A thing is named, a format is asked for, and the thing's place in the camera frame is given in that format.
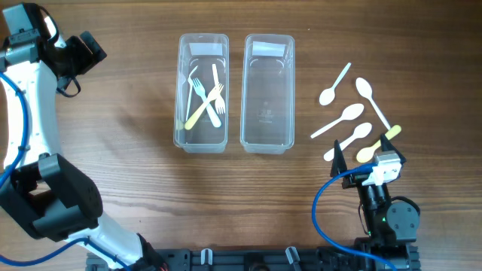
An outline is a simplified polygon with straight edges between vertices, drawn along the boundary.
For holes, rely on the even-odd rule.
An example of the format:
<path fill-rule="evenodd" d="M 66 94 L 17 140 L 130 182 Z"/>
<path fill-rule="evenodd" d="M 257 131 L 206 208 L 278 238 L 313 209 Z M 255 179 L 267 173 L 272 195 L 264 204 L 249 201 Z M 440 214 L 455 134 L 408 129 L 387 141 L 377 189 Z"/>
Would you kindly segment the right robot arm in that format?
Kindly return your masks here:
<path fill-rule="evenodd" d="M 389 270 L 392 263 L 398 270 L 420 270 L 419 252 L 412 244 L 420 223 L 419 206 L 404 196 L 391 196 L 387 184 L 400 178 L 406 158 L 384 135 L 380 136 L 382 152 L 373 158 L 371 172 L 350 173 L 339 141 L 334 142 L 331 176 L 342 173 L 342 188 L 355 188 L 363 210 L 367 238 L 357 238 L 354 248 L 386 260 L 357 258 L 354 266 L 364 270 Z"/>

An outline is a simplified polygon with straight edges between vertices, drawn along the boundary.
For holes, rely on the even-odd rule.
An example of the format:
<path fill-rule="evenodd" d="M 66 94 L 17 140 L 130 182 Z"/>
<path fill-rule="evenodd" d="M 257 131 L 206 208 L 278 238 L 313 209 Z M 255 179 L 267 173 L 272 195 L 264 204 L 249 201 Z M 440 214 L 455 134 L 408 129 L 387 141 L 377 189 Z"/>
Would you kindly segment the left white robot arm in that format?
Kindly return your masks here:
<path fill-rule="evenodd" d="M 138 233 L 103 209 L 93 180 L 62 154 L 55 101 L 104 60 L 89 32 L 63 38 L 35 3 L 5 8 L 9 36 L 1 48 L 1 83 L 8 107 L 8 149 L 1 206 L 33 239 L 79 245 L 113 270 L 166 270 L 168 263 Z"/>

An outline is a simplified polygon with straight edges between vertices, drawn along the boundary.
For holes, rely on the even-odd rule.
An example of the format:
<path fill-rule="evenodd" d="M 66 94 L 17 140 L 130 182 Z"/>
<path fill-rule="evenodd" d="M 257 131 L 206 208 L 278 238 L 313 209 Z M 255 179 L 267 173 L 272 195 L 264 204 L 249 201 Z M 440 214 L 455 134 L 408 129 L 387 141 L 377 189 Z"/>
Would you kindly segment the light blue plastic fork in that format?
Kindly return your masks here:
<path fill-rule="evenodd" d="M 190 123 L 191 126 L 193 126 L 200 119 L 201 114 L 205 110 L 208 111 L 209 116 L 212 115 L 209 110 L 212 107 L 211 102 L 216 100 L 221 95 L 221 91 L 223 89 L 222 85 L 216 84 L 209 92 L 209 94 L 206 95 L 206 90 L 198 78 L 193 79 L 193 83 L 194 90 L 196 94 L 203 100 L 203 104 L 200 105 L 199 108 L 189 118 L 188 123 Z"/>

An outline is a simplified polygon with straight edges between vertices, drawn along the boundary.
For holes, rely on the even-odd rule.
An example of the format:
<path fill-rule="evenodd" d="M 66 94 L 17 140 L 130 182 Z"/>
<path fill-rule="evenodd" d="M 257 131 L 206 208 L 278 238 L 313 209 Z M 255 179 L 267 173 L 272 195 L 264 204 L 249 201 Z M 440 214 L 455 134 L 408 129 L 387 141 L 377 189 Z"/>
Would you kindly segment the yellow plastic fork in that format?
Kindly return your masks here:
<path fill-rule="evenodd" d="M 216 100 L 218 97 L 221 96 L 221 92 L 224 89 L 223 84 L 218 84 L 216 87 L 214 87 L 206 97 L 206 100 L 203 102 L 203 104 L 189 117 L 189 119 L 185 122 L 184 128 L 186 130 L 190 130 L 193 128 L 195 123 L 198 121 L 200 118 L 201 114 L 203 111 L 206 109 L 206 107 L 210 104 L 210 102 Z"/>

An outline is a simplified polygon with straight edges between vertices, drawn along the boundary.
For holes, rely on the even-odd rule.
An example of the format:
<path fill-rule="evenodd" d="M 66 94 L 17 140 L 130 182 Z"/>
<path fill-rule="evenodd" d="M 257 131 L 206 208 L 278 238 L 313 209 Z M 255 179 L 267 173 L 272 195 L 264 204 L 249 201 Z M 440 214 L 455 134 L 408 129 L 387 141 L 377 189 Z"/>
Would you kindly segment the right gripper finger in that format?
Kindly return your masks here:
<path fill-rule="evenodd" d="M 338 140 L 334 141 L 334 158 L 332 160 L 331 166 L 331 177 L 336 177 L 337 175 L 347 171 L 346 161 L 343 156 L 343 151 Z"/>
<path fill-rule="evenodd" d="M 390 142 L 385 134 L 380 136 L 380 143 L 382 152 L 394 151 L 400 158 L 401 164 L 404 164 L 407 161 L 404 155 Z"/>

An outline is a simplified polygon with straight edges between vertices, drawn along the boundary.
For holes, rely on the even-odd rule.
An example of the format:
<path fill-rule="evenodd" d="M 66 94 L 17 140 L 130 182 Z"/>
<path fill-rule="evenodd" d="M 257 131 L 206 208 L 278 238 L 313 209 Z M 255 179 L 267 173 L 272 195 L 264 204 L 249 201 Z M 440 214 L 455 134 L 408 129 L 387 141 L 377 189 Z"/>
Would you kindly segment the white plastic spoon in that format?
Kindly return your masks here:
<path fill-rule="evenodd" d="M 348 147 L 351 143 L 353 143 L 356 139 L 363 139 L 366 137 L 372 130 L 372 124 L 369 122 L 359 124 L 354 130 L 350 137 L 343 140 L 339 143 L 340 149 L 343 151 L 346 147 Z M 332 161 L 334 159 L 334 148 L 327 151 L 323 159 L 325 161 Z"/>

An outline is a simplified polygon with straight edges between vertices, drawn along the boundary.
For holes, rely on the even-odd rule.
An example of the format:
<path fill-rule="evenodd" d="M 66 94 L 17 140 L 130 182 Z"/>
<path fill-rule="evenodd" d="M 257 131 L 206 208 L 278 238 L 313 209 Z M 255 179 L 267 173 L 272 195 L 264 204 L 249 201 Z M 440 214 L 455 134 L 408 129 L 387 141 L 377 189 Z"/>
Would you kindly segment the cream white spoon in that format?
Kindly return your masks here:
<path fill-rule="evenodd" d="M 339 122 L 344 120 L 354 120 L 359 117 L 362 112 L 364 111 L 365 106 L 361 103 L 355 103 L 352 105 L 347 106 L 343 111 L 342 114 L 336 119 L 330 122 L 329 124 L 323 126 L 322 128 L 315 131 L 310 138 L 314 139 L 317 136 L 320 136 L 322 133 L 328 131 L 333 126 L 337 125 Z"/>

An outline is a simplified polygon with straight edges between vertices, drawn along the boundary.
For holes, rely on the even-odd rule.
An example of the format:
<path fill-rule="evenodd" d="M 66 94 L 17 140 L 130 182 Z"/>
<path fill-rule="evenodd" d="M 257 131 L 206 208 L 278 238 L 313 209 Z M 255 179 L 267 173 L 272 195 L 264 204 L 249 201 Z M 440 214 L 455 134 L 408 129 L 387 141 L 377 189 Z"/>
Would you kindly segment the yellow plastic spoon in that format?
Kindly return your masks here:
<path fill-rule="evenodd" d="M 389 129 L 385 134 L 384 136 L 390 140 L 392 138 L 394 138 L 395 136 L 397 136 L 399 133 L 401 132 L 401 127 L 399 125 L 394 125 L 391 129 Z M 376 143 L 374 143 L 373 145 L 369 146 L 369 147 L 366 147 L 366 148 L 362 148 L 357 154 L 356 154 L 356 160 L 359 162 L 359 163 L 366 163 L 368 162 L 369 160 L 372 159 L 374 153 L 375 153 L 375 150 L 377 150 L 379 147 L 381 146 L 381 140 L 379 139 Z"/>

